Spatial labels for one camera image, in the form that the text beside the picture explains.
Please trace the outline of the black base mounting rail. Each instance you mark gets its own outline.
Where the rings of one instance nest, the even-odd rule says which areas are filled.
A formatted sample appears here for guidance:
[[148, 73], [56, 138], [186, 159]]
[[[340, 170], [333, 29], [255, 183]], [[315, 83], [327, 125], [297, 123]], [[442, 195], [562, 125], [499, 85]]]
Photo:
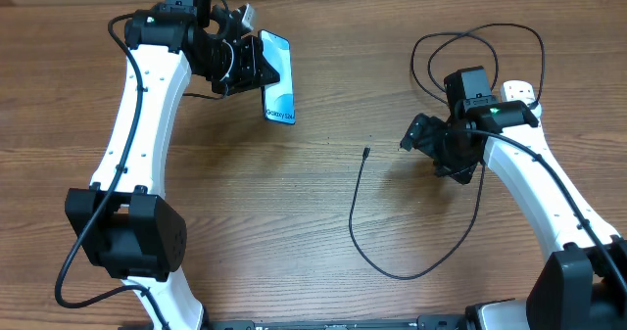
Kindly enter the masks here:
[[478, 329], [464, 315], [421, 315], [406, 320], [326, 321], [326, 322], [274, 322], [247, 321], [209, 322], [201, 324], [202, 330], [475, 330]]

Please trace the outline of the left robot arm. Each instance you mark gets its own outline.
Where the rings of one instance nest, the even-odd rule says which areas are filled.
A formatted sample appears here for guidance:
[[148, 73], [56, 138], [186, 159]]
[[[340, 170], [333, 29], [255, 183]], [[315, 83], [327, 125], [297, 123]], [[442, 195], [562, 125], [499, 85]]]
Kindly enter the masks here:
[[121, 16], [121, 105], [89, 186], [68, 192], [65, 212], [73, 250], [134, 293], [153, 329], [210, 325], [182, 269], [186, 223], [165, 199], [172, 128], [191, 78], [206, 79], [214, 100], [260, 89], [265, 119], [296, 120], [290, 44], [255, 29], [255, 17], [250, 5], [213, 0], [164, 0]]

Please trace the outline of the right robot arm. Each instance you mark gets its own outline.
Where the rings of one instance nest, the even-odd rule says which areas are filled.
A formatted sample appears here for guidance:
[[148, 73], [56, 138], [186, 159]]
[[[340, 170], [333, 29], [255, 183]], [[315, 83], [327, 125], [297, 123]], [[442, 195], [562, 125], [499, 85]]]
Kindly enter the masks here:
[[469, 306], [453, 329], [623, 329], [626, 241], [579, 193], [552, 154], [530, 90], [495, 97], [481, 67], [444, 80], [450, 115], [412, 121], [401, 148], [460, 184], [494, 172], [531, 226], [545, 265], [524, 300]]

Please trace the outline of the Samsung Galaxy smartphone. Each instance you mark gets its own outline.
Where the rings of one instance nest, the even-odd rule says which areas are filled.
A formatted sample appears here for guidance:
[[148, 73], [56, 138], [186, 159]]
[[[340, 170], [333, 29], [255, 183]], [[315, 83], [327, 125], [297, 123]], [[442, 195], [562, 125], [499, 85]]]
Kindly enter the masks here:
[[278, 79], [263, 87], [264, 114], [267, 120], [293, 125], [296, 122], [290, 42], [265, 29], [258, 37], [263, 56], [278, 73]]

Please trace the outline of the white power strip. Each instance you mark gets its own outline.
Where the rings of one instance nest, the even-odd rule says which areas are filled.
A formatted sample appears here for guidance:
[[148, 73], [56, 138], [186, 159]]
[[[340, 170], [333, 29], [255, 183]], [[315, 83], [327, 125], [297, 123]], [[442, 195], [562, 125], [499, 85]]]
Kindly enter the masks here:
[[508, 80], [500, 88], [500, 94], [504, 102], [522, 101], [529, 107], [532, 114], [540, 119], [542, 106], [536, 102], [533, 86], [522, 80]]

